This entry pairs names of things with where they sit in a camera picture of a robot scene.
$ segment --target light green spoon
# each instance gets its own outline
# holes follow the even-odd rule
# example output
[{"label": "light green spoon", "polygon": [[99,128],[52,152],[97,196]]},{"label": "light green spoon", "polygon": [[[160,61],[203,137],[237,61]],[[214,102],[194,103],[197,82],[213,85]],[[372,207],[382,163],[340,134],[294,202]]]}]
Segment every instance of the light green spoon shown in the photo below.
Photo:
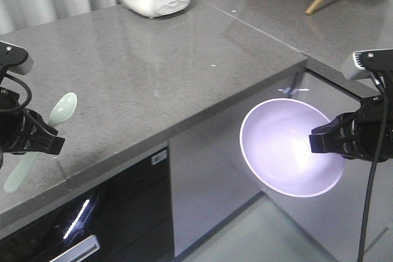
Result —
[{"label": "light green spoon", "polygon": [[[51,111],[48,125],[56,128],[59,124],[70,119],[75,111],[76,103],[77,98],[75,93],[69,92],[64,95]],[[4,182],[4,191],[6,193],[13,193],[19,188],[33,166],[38,154],[40,153],[28,152],[22,156],[22,160],[13,169],[6,182]]]}]

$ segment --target dishwasher handle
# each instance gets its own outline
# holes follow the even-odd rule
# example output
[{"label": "dishwasher handle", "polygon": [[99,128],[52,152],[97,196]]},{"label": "dishwasher handle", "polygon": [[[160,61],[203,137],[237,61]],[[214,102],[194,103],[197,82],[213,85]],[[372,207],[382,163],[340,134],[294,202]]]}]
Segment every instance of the dishwasher handle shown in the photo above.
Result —
[{"label": "dishwasher handle", "polygon": [[92,235],[49,262],[81,262],[98,250],[99,242],[97,237]]}]

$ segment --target gray cabinet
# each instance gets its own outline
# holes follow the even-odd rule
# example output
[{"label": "gray cabinet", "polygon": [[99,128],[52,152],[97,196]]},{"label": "gray cabinet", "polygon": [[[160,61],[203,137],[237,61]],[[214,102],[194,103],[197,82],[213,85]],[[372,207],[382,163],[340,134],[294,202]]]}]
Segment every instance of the gray cabinet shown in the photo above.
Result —
[{"label": "gray cabinet", "polygon": [[243,118],[261,101],[284,97],[294,77],[229,107],[169,140],[175,255],[261,190],[239,146]]},{"label": "gray cabinet", "polygon": [[[298,87],[303,91],[299,91],[294,98],[311,104],[331,120],[343,112],[357,110],[360,105],[349,93],[310,74],[303,76]],[[339,261],[352,262],[357,257],[370,165],[366,161],[346,160],[344,174],[338,184],[314,198],[298,199],[273,191],[267,193]],[[392,179],[393,161],[380,163],[374,182],[366,247],[376,243],[366,254],[365,261],[393,261],[393,241],[386,241],[392,236],[389,232],[391,229],[387,229],[393,221]],[[381,251],[389,259],[379,260],[376,255],[380,255]]]},{"label": "gray cabinet", "polygon": [[[255,194],[264,191],[296,224],[340,262],[356,260],[370,163],[347,160],[338,184],[314,198],[292,198],[260,183],[243,160],[239,130],[258,103],[285,97],[293,77],[261,91],[169,140],[175,255],[203,237]],[[357,98],[312,74],[294,91],[329,119],[359,108]],[[393,161],[377,168],[365,261],[393,261]]]}]

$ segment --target purple bowl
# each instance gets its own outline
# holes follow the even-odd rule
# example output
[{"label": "purple bowl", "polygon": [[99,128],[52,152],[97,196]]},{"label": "purple bowl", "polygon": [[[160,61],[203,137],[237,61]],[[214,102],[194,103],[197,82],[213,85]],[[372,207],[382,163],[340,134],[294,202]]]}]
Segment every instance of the purple bowl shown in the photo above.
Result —
[{"label": "purple bowl", "polygon": [[334,187],[344,171],[340,155],[311,153],[308,135],[329,121],[301,101],[264,101],[250,110],[241,125],[243,157],[265,185],[284,195],[321,195]]}]

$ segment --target black dishwasher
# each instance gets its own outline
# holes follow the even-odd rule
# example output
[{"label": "black dishwasher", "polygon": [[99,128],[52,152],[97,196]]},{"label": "black dishwasher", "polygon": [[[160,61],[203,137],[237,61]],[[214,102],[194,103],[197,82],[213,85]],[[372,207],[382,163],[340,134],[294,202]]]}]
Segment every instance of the black dishwasher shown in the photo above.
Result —
[{"label": "black dishwasher", "polygon": [[0,241],[0,262],[156,262],[174,256],[168,149]]}]

